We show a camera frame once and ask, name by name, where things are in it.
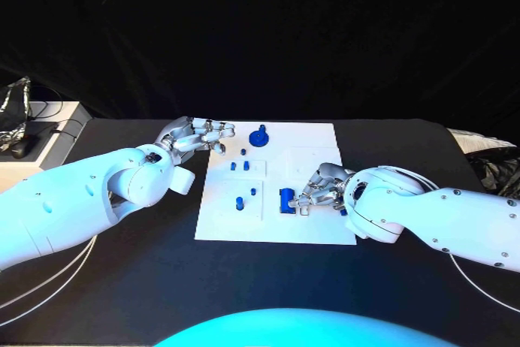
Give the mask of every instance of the robotic hand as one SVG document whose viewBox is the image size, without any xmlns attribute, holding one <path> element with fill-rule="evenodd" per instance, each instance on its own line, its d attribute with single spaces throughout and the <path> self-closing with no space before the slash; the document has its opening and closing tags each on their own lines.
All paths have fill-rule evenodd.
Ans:
<svg viewBox="0 0 520 347">
<path fill-rule="evenodd" d="M 225 154 L 234 125 L 182 117 L 153 144 L 125 148 L 35 174 L 0 194 L 0 270 L 87 241 L 169 189 L 189 192 L 194 173 L 179 164 L 197 150 Z"/>
<path fill-rule="evenodd" d="M 290 207 L 332 206 L 361 238 L 394 243 L 408 228 L 434 249 L 520 272 L 518 201 L 440 187 L 381 166 L 354 172 L 323 163 Z"/>
</svg>

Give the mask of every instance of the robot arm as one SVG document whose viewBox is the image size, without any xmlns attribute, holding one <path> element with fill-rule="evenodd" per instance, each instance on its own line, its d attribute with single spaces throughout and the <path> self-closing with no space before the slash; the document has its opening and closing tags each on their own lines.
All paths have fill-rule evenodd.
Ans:
<svg viewBox="0 0 520 347">
<path fill-rule="evenodd" d="M 439 187 L 416 173 L 378 167 L 354 173 L 325 163 L 290 207 L 346 210 L 361 238 L 394 243 L 408 228 L 443 252 L 520 272 L 518 201 Z"/>
<path fill-rule="evenodd" d="M 195 150 L 225 154 L 234 125 L 182 117 L 155 144 L 120 149 L 35 174 L 0 194 L 0 270 L 87 241 L 169 189 L 186 194 L 195 175 L 179 167 Z"/>
</svg>

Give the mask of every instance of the black curtain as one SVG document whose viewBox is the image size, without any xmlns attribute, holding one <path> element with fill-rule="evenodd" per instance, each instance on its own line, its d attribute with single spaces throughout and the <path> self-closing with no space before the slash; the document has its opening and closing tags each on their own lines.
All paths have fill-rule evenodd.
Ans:
<svg viewBox="0 0 520 347">
<path fill-rule="evenodd" d="M 2 0 L 0 81 L 99 116 L 424 118 L 520 143 L 518 0 Z"/>
</svg>

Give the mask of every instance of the black table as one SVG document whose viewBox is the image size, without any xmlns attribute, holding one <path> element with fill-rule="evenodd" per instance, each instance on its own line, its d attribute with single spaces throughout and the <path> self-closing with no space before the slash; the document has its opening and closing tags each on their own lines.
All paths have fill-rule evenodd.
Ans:
<svg viewBox="0 0 520 347">
<path fill-rule="evenodd" d="M 93 120 L 68 162 L 150 143 L 168 122 Z M 483 191 L 441 125 L 421 120 L 333 123 L 351 169 L 391 164 L 441 187 Z M 100 235 L 73 283 L 38 311 L 0 327 L 0 342 L 153 344 L 221 315 L 299 307 L 379 318 L 462 345 L 520 343 L 520 315 L 475 290 L 449 255 L 408 231 L 397 244 L 359 240 L 358 246 L 195 240 L 208 152 L 198 152 L 184 167 L 198 176 L 189 195 L 169 192 Z M 47 279 L 81 248 L 9 268 L 0 278 L 4 300 Z M 462 266 L 493 295 L 520 306 L 520 274 L 470 261 Z M 4 310 L 2 321 L 63 282 Z"/>
</svg>

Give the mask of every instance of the small blue piece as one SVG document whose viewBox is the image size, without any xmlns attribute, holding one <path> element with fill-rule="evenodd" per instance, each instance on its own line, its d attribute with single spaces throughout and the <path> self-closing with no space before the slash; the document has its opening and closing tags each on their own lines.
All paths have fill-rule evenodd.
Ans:
<svg viewBox="0 0 520 347">
<path fill-rule="evenodd" d="M 260 126 L 260 130 L 250 134 L 250 143 L 253 146 L 264 146 L 270 142 L 270 136 L 266 133 L 266 125 Z"/>
<path fill-rule="evenodd" d="M 237 209 L 238 210 L 244 209 L 244 199 L 243 199 L 243 197 L 237 198 Z"/>
<path fill-rule="evenodd" d="M 290 207 L 290 201 L 296 199 L 296 190 L 284 188 L 280 190 L 280 213 L 296 214 L 296 208 Z"/>
</svg>

